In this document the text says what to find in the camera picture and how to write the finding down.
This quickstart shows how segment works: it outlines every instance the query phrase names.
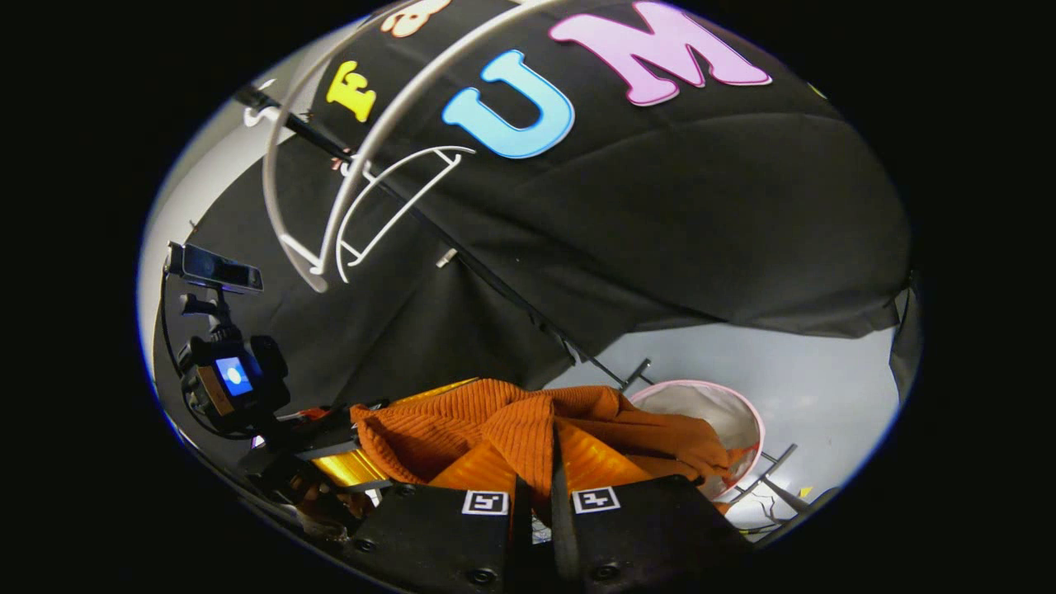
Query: fisheye lens view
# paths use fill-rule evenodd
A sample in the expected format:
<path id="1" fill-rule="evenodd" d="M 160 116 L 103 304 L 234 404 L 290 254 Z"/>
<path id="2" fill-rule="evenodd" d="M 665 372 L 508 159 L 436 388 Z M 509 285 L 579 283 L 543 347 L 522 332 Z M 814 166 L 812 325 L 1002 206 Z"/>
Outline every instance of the fisheye lens view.
<path id="1" fill-rule="evenodd" d="M 173 447 L 390 591 L 699 592 L 810 525 L 916 397 L 916 227 L 695 8 L 409 0 L 245 80 L 142 236 Z"/>

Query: blue screen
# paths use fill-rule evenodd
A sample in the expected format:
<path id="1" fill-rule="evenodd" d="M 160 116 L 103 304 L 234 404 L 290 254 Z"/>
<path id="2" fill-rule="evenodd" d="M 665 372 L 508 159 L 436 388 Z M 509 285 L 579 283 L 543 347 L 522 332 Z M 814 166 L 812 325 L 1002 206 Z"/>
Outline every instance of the blue screen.
<path id="1" fill-rule="evenodd" d="M 239 360 L 239 357 L 216 359 L 216 372 L 224 378 L 224 385 L 227 386 L 227 391 L 232 396 L 245 394 L 253 389 L 249 385 L 249 376 L 246 375 L 246 370 L 242 369 L 242 361 Z"/>

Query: blue letter u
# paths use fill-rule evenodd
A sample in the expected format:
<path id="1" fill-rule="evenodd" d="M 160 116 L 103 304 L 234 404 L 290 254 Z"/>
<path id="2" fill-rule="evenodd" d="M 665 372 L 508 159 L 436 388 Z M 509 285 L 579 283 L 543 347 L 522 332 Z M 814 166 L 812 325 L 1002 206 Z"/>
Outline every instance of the blue letter u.
<path id="1" fill-rule="evenodd" d="M 488 106 L 480 92 L 463 89 L 444 108 L 444 123 L 461 126 L 496 154 L 508 159 L 535 156 L 560 143 L 572 128 L 576 110 L 561 91 L 524 64 L 525 55 L 510 50 L 480 71 L 489 82 L 504 80 L 539 107 L 540 116 L 527 128 L 514 128 Z"/>

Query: pink letter m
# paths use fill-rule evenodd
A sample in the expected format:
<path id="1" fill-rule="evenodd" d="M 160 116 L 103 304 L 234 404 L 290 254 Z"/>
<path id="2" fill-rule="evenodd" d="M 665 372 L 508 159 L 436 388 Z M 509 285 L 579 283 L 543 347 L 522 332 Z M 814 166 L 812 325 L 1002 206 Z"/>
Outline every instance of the pink letter m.
<path id="1" fill-rule="evenodd" d="M 635 2 L 635 11 L 649 27 L 639 31 L 593 15 L 574 15 L 550 29 L 550 38 L 574 41 L 593 52 L 619 74 L 630 89 L 627 99 L 636 106 L 666 101 L 678 86 L 657 78 L 638 60 L 678 76 L 694 87 L 704 86 L 691 48 L 711 64 L 710 74 L 727 85 L 769 85 L 770 76 L 755 68 L 681 11 L 657 2 Z"/>

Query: pink rim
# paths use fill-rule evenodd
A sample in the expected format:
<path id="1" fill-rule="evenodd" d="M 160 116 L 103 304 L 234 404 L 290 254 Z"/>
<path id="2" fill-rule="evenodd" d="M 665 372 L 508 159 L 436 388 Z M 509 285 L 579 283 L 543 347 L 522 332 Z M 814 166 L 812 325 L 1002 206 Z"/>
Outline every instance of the pink rim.
<path id="1" fill-rule="evenodd" d="M 630 404 L 637 404 L 638 401 L 655 392 L 659 392 L 660 390 L 664 389 L 667 386 L 701 386 L 705 388 L 715 388 L 717 390 L 721 390 L 723 392 L 737 396 L 737 398 L 740 400 L 740 402 L 744 403 L 744 406 L 748 407 L 748 410 L 752 411 L 752 417 L 755 420 L 755 426 L 759 428 L 759 447 L 756 448 L 755 456 L 752 457 L 752 463 L 748 465 L 748 468 L 739 477 L 737 477 L 737 483 L 739 483 L 741 479 L 743 479 L 747 475 L 749 475 L 752 471 L 753 468 L 755 468 L 755 465 L 759 462 L 759 458 L 762 456 L 762 444 L 765 443 L 767 438 L 767 427 L 762 424 L 762 417 L 759 416 L 759 411 L 755 410 L 755 407 L 752 406 L 752 403 L 748 402 L 748 398 L 741 395 L 741 393 L 738 392 L 737 390 L 734 390 L 733 388 L 727 388 L 725 386 L 720 386 L 718 384 L 712 384 L 711 382 L 701 382 L 700 379 L 671 379 L 668 382 L 661 382 L 659 384 L 654 384 L 653 386 L 649 386 L 644 390 L 635 392 L 635 394 L 628 396 L 627 400 L 630 401 Z M 730 491 L 733 490 L 734 485 L 730 485 L 729 487 L 727 487 L 725 490 L 716 495 L 714 499 L 719 499 L 720 497 L 728 495 Z"/>

